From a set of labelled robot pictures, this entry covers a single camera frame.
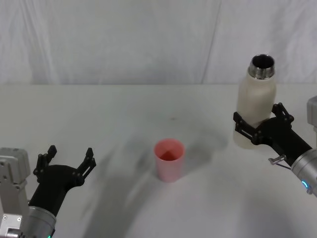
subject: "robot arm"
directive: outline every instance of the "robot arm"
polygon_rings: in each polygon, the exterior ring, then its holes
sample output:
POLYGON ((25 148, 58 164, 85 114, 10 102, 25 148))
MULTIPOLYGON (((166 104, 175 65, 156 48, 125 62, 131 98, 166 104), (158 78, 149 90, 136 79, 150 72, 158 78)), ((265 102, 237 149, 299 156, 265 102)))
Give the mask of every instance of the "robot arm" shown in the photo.
POLYGON ((57 153, 55 146, 38 157, 33 174, 38 188, 27 202, 25 185, 30 174, 28 156, 21 149, 0 149, 0 198, 4 211, 0 238, 51 238, 56 216, 67 192, 82 186, 96 166, 93 150, 88 148, 78 168, 49 165, 57 153))
POLYGON ((235 130, 255 145, 270 146, 279 155, 276 159, 269 159, 271 164, 275 165, 284 160, 302 181, 307 193, 317 196, 317 149, 312 149, 292 130, 291 122, 294 117, 288 114, 281 103, 274 104, 272 112, 275 117, 263 121, 257 128, 247 124, 235 112, 235 130))

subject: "bottle opening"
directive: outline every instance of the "bottle opening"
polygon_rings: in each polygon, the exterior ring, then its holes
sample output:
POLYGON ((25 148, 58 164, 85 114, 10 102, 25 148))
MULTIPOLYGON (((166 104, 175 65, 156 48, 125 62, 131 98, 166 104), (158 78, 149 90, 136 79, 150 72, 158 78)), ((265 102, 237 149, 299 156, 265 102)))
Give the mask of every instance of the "bottle opening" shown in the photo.
POLYGON ((268 55, 254 56, 248 69, 249 75, 256 79, 267 79, 274 75, 274 59, 268 55))
POLYGON ((253 57, 252 64, 257 68, 271 68, 274 66, 274 59, 268 55, 257 55, 253 57))

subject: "white backdrop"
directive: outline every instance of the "white backdrop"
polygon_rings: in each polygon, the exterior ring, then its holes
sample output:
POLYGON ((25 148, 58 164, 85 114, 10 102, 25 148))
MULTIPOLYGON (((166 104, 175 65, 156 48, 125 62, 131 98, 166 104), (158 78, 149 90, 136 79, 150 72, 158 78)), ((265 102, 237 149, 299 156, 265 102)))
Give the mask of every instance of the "white backdrop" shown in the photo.
POLYGON ((316 82, 315 0, 0 0, 0 83, 316 82))

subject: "white tabletop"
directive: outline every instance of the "white tabletop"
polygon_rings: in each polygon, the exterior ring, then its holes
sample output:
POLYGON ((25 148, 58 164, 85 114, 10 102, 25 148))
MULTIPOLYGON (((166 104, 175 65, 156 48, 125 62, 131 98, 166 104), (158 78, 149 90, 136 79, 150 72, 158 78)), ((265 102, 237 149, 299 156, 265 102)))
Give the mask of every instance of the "white tabletop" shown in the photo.
MULTIPOLYGON (((279 85, 277 102, 313 147, 306 102, 317 85, 279 85)), ((55 238, 316 238, 317 198, 266 146, 232 141, 236 85, 2 86, 0 145, 25 148, 31 170, 56 145, 53 164, 77 167, 88 147, 96 168, 69 191, 55 238), (153 172, 165 137, 187 149, 185 175, 171 184, 153 172)), ((28 178, 31 198, 37 187, 28 178)))

